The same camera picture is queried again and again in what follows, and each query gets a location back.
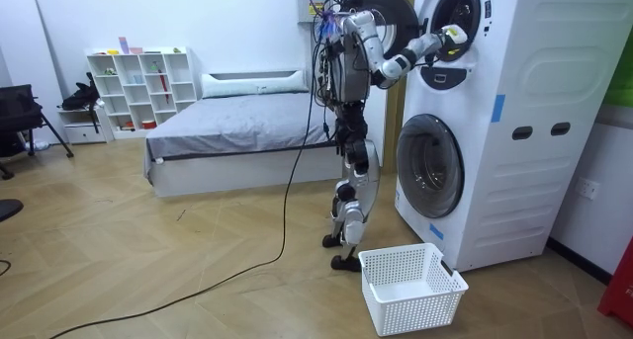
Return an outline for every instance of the white laundry basket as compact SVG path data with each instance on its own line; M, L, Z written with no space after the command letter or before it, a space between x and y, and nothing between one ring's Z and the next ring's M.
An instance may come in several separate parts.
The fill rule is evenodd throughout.
M449 325L468 289L442 266L431 244L397 246L358 254L363 296L380 336Z

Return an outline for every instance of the basket handle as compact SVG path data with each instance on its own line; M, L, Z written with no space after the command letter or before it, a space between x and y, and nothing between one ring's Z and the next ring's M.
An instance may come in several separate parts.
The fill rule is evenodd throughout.
M449 268L448 265L446 265L444 260L441 261L441 264L442 264L442 267L444 268L444 270L446 270L446 272L448 273L448 276L453 277L453 270L451 268Z

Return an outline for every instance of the floor cable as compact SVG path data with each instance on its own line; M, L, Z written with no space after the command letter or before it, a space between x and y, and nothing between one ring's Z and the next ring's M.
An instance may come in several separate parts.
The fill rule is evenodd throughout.
M70 333L70 332L74 332L76 330L87 328L87 327L94 326L94 325L113 323L113 322L118 322L118 321L123 321L123 320L128 320L128 319L134 319L134 318L139 318L139 317L142 317L142 316L145 316L145 315L149 315L149 314L152 314L152 313L156 313L159 310L165 309L165 308L167 308L169 306L172 306L174 304L180 303L180 302L182 302L184 300L191 299L193 297L197 297L197 296L203 295L203 294L213 290L214 288L216 288L216 287L218 287L218 286L220 286L220 285L222 285L222 284L224 284L224 283L226 283L226 282L238 277L239 275L245 274L245 273L247 273L249 271L255 270L255 269L260 268L262 266L270 265L270 264L276 262L277 260L279 260L282 257L282 255L284 254L284 250L286 249L286 205L287 205L287 202L288 202L288 193L290 192L290 186L292 185L293 178L295 177L295 171L297 170L297 165L299 164L299 159L301 158L301 155L302 155L302 153L304 151L304 148L306 147L306 142L308 141L308 136L310 135L310 122L311 122L312 113L313 113L313 101L314 101L314 97L315 97L314 90L315 90L315 84L316 84L315 83L316 78L315 78L314 70L315 70L316 65L317 65L317 53L318 53L318 48L320 46L320 41L321 41L321 38L319 37L318 42L317 42L317 44L315 46L315 49L313 50L313 60L312 60L312 63L313 63L313 65L312 65L313 78L312 78L312 88L311 88L311 96L310 96L310 108L309 108L309 111L308 111L308 123L306 125L306 134L304 136L304 141L303 141L303 143L302 143L302 145L301 145L301 147L299 149L299 153L297 154L297 158L295 159L295 164L293 165L292 172L290 173L290 179L288 180L288 184L286 186L286 193L284 195L283 237L282 237L282 245L281 245L281 250L279 251L279 255L277 255L277 257L275 257L273 260L270 260L270 261L267 261L267 262L264 262L264 263L261 263L261 264L255 265L255 266L251 266L251 267L249 267L249 268L247 268L245 270L242 270L242 271L240 271L240 272L238 272L238 273L236 273L234 275L231 275L231 276L225 278L224 280L222 280L222 281L220 281L220 282L218 282L218 283L216 283L216 284L214 284L212 286L209 286L209 287L207 287L207 288L205 288L203 290L197 291L194 294L190 294L190 295L185 296L185 297L180 297L180 298L178 298L176 300L171 301L170 303L164 304L164 305L156 307L154 309L150 309L150 310L147 310L147 311L144 311L144 312L141 312L141 313L137 313L137 314L126 315L126 316L110 318L110 319L96 320L96 321L93 321L93 322L77 325L77 326L68 328L68 329L66 329L66 330L64 330L64 331L62 331L62 332L50 337L50 339L57 339L57 338L60 338L63 335L66 335L66 334ZM11 267L11 263L9 263L8 261L0 260L0 262L4 262L4 263L8 264L9 268ZM5 270L2 274L0 274L0 276L3 275L4 273L6 273L9 270L9 268L7 268L7 270Z
M4 274L6 274L9 271L9 269L11 269L11 262L9 262L7 260L0 260L0 263L7 265L7 268L4 269L4 271L0 273L0 276L2 276Z

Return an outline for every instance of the wooden floor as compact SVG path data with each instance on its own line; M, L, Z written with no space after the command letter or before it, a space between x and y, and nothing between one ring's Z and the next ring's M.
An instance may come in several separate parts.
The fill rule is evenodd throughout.
M86 321L133 314L277 255L284 187L157 199L141 176L142 140L55 146L8 166L0 199L25 204L0 223L0 338L46 339ZM322 249L334 182L293 186L288 246L272 266L148 317L70 338L374 338L358 274ZM417 241L387 177L363 249ZM632 330L595 310L604 286L552 252L464 274L451 326L397 338L616 339Z

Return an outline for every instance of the wall socket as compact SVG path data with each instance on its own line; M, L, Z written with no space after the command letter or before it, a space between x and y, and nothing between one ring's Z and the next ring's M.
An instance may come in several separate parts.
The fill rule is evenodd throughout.
M596 181L579 177L578 183L576 184L576 193L593 201L597 196L599 188L600 184Z

